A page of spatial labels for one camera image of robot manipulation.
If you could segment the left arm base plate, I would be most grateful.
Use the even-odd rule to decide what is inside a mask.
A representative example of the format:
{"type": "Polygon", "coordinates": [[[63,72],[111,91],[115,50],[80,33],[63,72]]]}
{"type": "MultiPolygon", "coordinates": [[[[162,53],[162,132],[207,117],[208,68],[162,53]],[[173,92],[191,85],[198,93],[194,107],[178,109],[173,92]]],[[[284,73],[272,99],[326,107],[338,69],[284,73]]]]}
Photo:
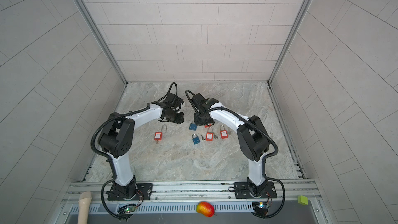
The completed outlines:
{"type": "Polygon", "coordinates": [[[120,186],[113,183],[111,189],[106,192],[109,201],[150,200],[153,184],[139,183],[120,186]]]}

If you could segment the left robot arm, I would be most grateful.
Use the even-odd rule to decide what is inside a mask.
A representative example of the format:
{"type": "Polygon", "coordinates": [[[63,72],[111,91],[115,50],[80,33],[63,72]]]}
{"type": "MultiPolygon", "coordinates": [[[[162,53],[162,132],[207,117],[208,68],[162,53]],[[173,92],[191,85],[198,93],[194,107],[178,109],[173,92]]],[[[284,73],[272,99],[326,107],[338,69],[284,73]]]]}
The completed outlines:
{"type": "Polygon", "coordinates": [[[119,114],[112,113],[92,137],[95,153],[106,157],[113,178],[108,200],[130,200],[139,196],[139,187],[132,171],[128,152],[132,148],[135,129],[153,120],[166,120],[176,124],[184,122],[180,111],[183,99],[176,93],[166,93],[158,101],[148,103],[143,109],[119,114]]]}

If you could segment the blue padlock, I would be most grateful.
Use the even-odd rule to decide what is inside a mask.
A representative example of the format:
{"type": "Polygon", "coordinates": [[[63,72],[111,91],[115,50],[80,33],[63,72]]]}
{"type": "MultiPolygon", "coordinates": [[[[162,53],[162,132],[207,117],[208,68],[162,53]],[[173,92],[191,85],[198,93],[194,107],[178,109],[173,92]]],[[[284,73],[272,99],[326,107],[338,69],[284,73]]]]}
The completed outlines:
{"type": "Polygon", "coordinates": [[[193,141],[193,143],[196,145],[196,144],[199,144],[200,142],[201,142],[201,140],[200,140],[200,138],[196,135],[196,134],[193,134],[192,135],[192,141],[193,141]]]}
{"type": "Polygon", "coordinates": [[[190,125],[189,125],[189,130],[191,130],[191,131],[196,131],[197,130],[197,125],[195,124],[195,123],[190,123],[190,125]]]}

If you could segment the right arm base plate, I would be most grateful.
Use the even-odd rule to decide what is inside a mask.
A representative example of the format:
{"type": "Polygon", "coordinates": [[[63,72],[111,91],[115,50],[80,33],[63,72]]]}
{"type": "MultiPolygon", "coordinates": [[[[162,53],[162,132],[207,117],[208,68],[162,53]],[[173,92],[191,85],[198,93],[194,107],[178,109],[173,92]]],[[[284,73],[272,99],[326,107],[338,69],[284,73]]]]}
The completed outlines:
{"type": "Polygon", "coordinates": [[[277,198],[276,188],[271,181],[265,181],[260,186],[256,186],[252,182],[243,181],[235,182],[234,193],[236,199],[275,199],[277,198]]]}

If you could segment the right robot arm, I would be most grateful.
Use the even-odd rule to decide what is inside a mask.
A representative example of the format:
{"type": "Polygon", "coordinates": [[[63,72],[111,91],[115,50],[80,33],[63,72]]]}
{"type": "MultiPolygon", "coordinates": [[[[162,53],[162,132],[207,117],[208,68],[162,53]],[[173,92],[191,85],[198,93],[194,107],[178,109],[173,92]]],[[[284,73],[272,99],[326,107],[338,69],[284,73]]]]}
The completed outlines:
{"type": "Polygon", "coordinates": [[[215,121],[219,121],[236,132],[240,150],[249,163],[248,190],[256,198],[262,196],[268,183],[265,160],[270,137],[261,119],[256,115],[252,117],[239,115],[226,108],[217,99],[206,99],[200,93],[195,94],[186,90],[185,94],[194,109],[196,125],[210,127],[215,121]]]}

